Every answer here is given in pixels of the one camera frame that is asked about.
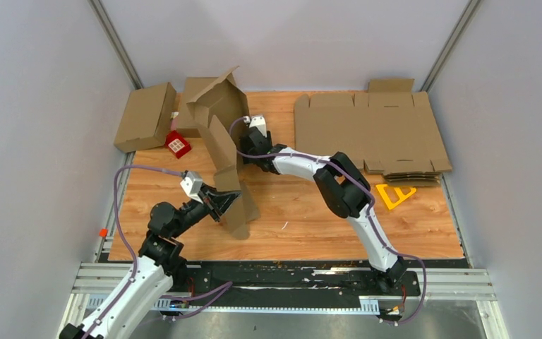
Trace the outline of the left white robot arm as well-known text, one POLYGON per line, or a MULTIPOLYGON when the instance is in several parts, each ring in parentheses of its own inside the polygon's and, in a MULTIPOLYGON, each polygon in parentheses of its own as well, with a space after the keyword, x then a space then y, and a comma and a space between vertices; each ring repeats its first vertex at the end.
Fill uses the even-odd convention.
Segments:
POLYGON ((122 281, 80 324, 67 323, 59 337, 129 338, 165 292, 178 292, 187 285, 178 237, 206 217, 220 221, 240 197, 240 191, 218 191, 203 184, 195 198, 179 208, 168 202, 155 204, 146 238, 122 281))

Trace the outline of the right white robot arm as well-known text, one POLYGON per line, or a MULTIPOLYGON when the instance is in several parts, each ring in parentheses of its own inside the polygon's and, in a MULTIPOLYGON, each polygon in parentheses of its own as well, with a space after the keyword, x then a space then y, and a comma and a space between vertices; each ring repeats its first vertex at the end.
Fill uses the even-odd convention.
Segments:
POLYGON ((377 271, 374 278, 378 291, 392 295, 402 287, 407 265, 379 223, 370 184, 345 153, 301 153, 283 144, 274 145, 270 132, 262 133, 256 127, 240 136, 238 152, 246 164, 264 172, 315 183, 329 210, 345 219, 357 234, 371 268, 377 271))

